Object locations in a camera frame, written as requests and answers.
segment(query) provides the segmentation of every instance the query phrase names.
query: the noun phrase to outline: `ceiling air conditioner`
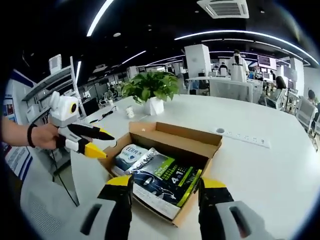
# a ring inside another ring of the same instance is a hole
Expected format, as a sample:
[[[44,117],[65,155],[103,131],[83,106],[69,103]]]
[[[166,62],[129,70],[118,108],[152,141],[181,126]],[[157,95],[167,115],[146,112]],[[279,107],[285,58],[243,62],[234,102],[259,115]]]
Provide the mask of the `ceiling air conditioner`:
[[[197,3],[213,19],[249,18],[246,0],[200,0]]]

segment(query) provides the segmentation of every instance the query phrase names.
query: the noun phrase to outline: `round white table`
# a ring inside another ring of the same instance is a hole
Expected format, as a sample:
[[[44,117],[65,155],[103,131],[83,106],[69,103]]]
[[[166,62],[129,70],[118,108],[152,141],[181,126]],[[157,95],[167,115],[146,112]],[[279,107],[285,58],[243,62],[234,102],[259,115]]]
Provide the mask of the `round white table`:
[[[320,160],[305,130],[293,115],[265,106],[199,95],[175,95],[164,104],[164,113],[146,116],[131,97],[117,103],[119,111],[95,123],[119,138],[128,122],[164,122],[210,132],[224,128],[234,133],[269,140],[265,148],[223,137],[213,158],[212,178],[226,184],[236,201],[243,201],[264,218],[275,238],[290,239],[305,222],[320,193]],[[128,119],[124,109],[132,105]],[[111,107],[87,117],[90,122]],[[101,149],[115,141],[93,141]],[[108,179],[97,159],[71,152],[72,175],[80,204],[96,198]],[[195,204],[179,228],[163,221],[138,203],[132,206],[129,239],[201,239],[199,207]]]

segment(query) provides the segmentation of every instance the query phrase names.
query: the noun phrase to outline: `power strip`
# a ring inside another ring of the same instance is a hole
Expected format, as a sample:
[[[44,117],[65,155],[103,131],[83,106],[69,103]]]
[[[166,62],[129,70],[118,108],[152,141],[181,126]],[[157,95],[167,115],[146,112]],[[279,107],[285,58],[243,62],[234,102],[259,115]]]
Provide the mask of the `power strip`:
[[[265,138],[259,138],[259,137],[255,137],[255,136],[249,136],[249,135],[244,135],[244,134],[240,134],[240,133],[235,133],[232,131],[227,131],[227,130],[220,128],[220,127],[214,127],[211,130],[211,132],[218,134],[218,135],[221,135],[221,136],[224,136],[224,137],[231,138],[231,139],[240,140],[240,141],[243,141],[246,143],[265,147],[267,149],[271,148],[270,142]]]

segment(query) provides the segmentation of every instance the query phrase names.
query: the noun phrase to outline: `black ceiling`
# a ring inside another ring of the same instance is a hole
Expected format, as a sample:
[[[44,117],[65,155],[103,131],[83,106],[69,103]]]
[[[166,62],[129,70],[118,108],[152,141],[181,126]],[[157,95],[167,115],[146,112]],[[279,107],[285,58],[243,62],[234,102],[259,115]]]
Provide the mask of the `black ceiling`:
[[[45,8],[41,20],[30,31],[23,46],[23,59],[18,70],[35,82],[49,75],[48,59],[62,54],[62,63],[69,64],[69,56],[82,61],[79,83],[86,83],[96,65],[119,65],[130,57],[146,53],[121,65],[114,71],[129,66],[146,65],[161,59],[181,55],[185,46],[203,43],[210,51],[254,52],[282,58],[287,52],[263,44],[244,41],[207,41],[210,39],[249,39],[287,49],[312,65],[311,59],[293,47],[274,39],[243,33],[204,34],[174,40],[188,34],[212,30],[244,30],[265,33],[289,41],[309,52],[316,59],[318,53],[310,39],[318,41],[319,35],[310,30],[310,15],[286,3],[272,0],[246,0],[249,19],[212,19],[196,0],[114,0],[106,10],[91,37],[88,29],[105,0],[59,0]],[[289,13],[304,28],[304,34]]]

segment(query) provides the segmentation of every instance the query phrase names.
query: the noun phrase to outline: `open cardboard box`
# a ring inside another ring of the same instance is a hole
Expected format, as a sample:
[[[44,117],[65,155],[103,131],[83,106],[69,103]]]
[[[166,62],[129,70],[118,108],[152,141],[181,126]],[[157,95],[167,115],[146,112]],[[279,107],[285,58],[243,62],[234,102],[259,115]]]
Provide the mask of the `open cardboard box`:
[[[101,158],[99,161],[109,174],[115,177],[112,172],[115,156],[125,146],[136,144],[146,149],[155,148],[158,152],[177,161],[188,161],[191,166],[203,169],[201,176],[206,176],[209,174],[212,158],[221,143],[222,136],[209,132],[162,122],[130,122],[129,132],[119,138],[114,147],[107,147],[104,150],[107,158]],[[184,205],[179,208],[158,198],[137,184],[133,186],[133,195],[146,208],[177,227],[182,223],[195,201],[198,200],[197,191],[193,191]]]

